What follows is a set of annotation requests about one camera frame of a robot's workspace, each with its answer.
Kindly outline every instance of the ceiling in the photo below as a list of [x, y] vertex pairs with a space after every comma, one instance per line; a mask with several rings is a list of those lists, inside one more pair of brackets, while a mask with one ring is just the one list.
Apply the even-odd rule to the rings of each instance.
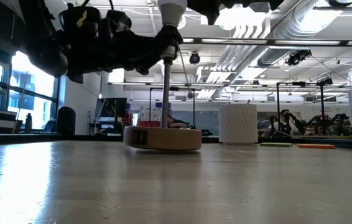
[[[46, 0], [50, 11], [56, 15], [66, 9], [66, 2], [82, 4], [82, 0]], [[284, 18], [284, 15], [296, 5], [299, 0], [285, 0], [278, 10], [269, 14], [272, 30], [277, 29], [277, 24]], [[153, 4], [151, 0], [113, 0], [116, 10], [124, 11], [132, 20], [132, 30], [145, 36], [154, 36], [161, 29], [162, 22], [160, 12], [156, 7], [149, 7]], [[107, 0], [91, 0], [90, 5], [101, 10], [103, 16], [108, 10], [109, 2]], [[183, 37], [232, 37], [234, 30], [227, 31], [219, 26], [201, 25], [200, 15], [194, 11], [185, 13], [186, 26], [180, 29]], [[352, 39], [352, 12], [344, 12], [337, 17], [329, 26], [316, 34], [314, 39]], [[225, 45], [181, 45], [183, 61], [185, 64], [189, 80], [193, 80], [199, 66], [211, 66], [219, 61], [226, 48]], [[346, 83], [347, 72], [351, 70], [352, 51], [347, 47], [312, 47], [313, 56], [324, 63], [322, 65], [313, 57], [308, 58], [299, 66], [294, 67], [290, 72], [280, 66], [280, 68], [267, 69], [261, 75], [264, 78], [256, 77], [261, 83], [275, 84], [279, 81], [299, 80], [309, 81], [311, 78], [322, 73], [329, 72], [333, 69], [337, 72], [333, 74], [333, 82], [336, 84]], [[198, 52], [201, 62], [198, 65], [190, 65], [188, 62], [191, 53]], [[180, 57], [172, 66], [172, 82], [185, 82], [182, 61]], [[127, 82], [157, 82], [156, 75], [161, 74], [160, 65], [155, 65], [150, 69], [150, 75], [143, 77], [137, 72], [126, 72], [125, 79]]]

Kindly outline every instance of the metal rod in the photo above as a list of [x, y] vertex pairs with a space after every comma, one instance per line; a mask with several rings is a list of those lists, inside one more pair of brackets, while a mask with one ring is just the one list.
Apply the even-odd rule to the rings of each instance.
[[170, 66], [172, 62], [166, 62], [164, 60], [164, 89], [162, 97], [162, 120], [161, 128], [167, 128], [168, 126], [168, 115], [169, 115], [169, 86], [170, 86]]
[[193, 126], [195, 128], [195, 89], [193, 89], [193, 94], [194, 94], [194, 98], [193, 98]]
[[[280, 85], [277, 83], [277, 116], [278, 120], [280, 120]], [[281, 124], [278, 124], [278, 131], [281, 131]]]
[[[325, 124], [325, 107], [324, 107], [324, 88], [323, 88], [323, 85], [320, 85], [320, 91], [321, 91], [321, 117], [322, 117], [322, 123]], [[323, 125], [323, 135], [326, 135], [326, 134], [327, 134], [327, 131]]]
[[149, 127], [151, 127], [151, 92], [152, 92], [152, 88], [150, 88]]

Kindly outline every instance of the person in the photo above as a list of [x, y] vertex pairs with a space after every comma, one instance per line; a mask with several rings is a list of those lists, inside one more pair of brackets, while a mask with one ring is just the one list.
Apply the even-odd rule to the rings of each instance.
[[[285, 116], [286, 114], [290, 113], [289, 110], [282, 110], [280, 113], [280, 121], [286, 125], [287, 122], [285, 120]], [[278, 131], [278, 122], [274, 122], [274, 129], [276, 131]], [[290, 135], [294, 135], [294, 134], [299, 134], [299, 130], [296, 128], [296, 125], [292, 122], [292, 120], [289, 121], [289, 126], [290, 126], [290, 133], [286, 133], [286, 134], [290, 134]], [[271, 125], [266, 129], [266, 132], [269, 133], [271, 132]]]
[[168, 115], [168, 127], [170, 128], [187, 128], [188, 123], [182, 120], [175, 119]]

